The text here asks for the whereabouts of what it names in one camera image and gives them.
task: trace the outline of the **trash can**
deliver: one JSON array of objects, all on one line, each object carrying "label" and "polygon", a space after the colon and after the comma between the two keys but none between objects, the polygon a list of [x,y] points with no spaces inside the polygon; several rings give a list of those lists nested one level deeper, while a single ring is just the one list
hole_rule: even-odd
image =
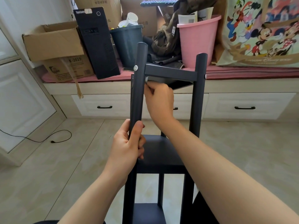
[{"label": "trash can", "polygon": [[220,19],[220,15],[214,15],[209,20],[177,25],[180,31],[182,60],[186,67],[195,68],[196,55],[202,52],[207,53],[207,65],[210,65]]},{"label": "trash can", "polygon": [[123,67],[134,67],[137,44],[142,42],[143,25],[120,27],[110,30]]}]

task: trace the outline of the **white wall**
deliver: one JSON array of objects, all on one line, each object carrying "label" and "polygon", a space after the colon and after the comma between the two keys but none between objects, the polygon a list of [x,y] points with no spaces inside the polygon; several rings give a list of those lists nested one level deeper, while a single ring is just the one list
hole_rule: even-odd
[{"label": "white wall", "polygon": [[70,0],[0,0],[0,19],[27,59],[22,33],[40,24],[70,21],[71,14]]}]

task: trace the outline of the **black drawer handle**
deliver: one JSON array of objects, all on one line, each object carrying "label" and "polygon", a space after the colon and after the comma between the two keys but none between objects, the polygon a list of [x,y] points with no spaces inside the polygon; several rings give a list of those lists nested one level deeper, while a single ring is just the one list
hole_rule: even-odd
[{"label": "black drawer handle", "polygon": [[253,106],[253,107],[249,107],[249,108],[242,108],[242,107],[235,106],[235,109],[253,110],[253,109],[255,109],[255,107]]},{"label": "black drawer handle", "polygon": [[97,108],[112,108],[112,106],[109,106],[109,107],[101,107],[101,106],[97,106]]}]

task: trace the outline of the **white drawer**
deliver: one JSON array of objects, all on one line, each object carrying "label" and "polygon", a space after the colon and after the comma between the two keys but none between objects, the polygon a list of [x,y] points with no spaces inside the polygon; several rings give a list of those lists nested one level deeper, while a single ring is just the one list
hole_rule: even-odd
[{"label": "white drawer", "polygon": [[83,99],[72,95],[82,116],[130,117],[130,94],[86,94]]},{"label": "white drawer", "polygon": [[[203,105],[202,105],[202,118],[204,116],[204,111],[208,101],[208,94],[204,94]],[[174,94],[174,103],[173,106],[175,110],[173,111],[173,116],[176,119],[190,119],[191,113],[191,103],[192,103],[192,94],[191,93],[177,93]],[[143,100],[143,109],[142,109],[142,118],[150,119],[150,114],[147,110],[145,97]]]},{"label": "white drawer", "polygon": [[205,119],[277,119],[296,93],[210,93]]}]

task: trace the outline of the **dark gray trash can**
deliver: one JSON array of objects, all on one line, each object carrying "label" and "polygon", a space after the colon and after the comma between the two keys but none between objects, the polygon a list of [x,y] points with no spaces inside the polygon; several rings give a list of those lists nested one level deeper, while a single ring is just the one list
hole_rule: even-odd
[{"label": "dark gray trash can", "polygon": [[123,67],[134,67],[137,44],[142,42],[143,25],[120,27],[110,30]]}]

